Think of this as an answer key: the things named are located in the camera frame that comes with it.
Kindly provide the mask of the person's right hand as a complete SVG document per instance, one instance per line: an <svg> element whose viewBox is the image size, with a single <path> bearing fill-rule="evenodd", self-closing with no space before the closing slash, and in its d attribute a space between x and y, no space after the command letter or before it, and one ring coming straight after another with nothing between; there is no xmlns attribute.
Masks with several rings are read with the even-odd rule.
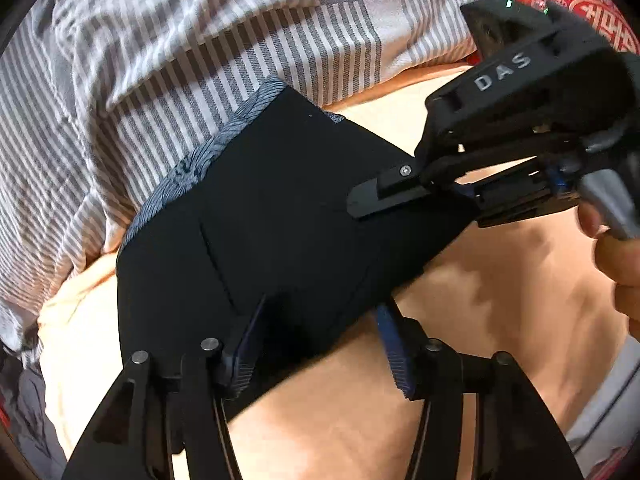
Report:
<svg viewBox="0 0 640 480"><path fill-rule="evenodd" d="M639 340L639 241L615 238L596 207L588 202L578 205L577 221L585 236L594 240L594 265L615 284L614 308L626 316L629 335Z"/></svg>

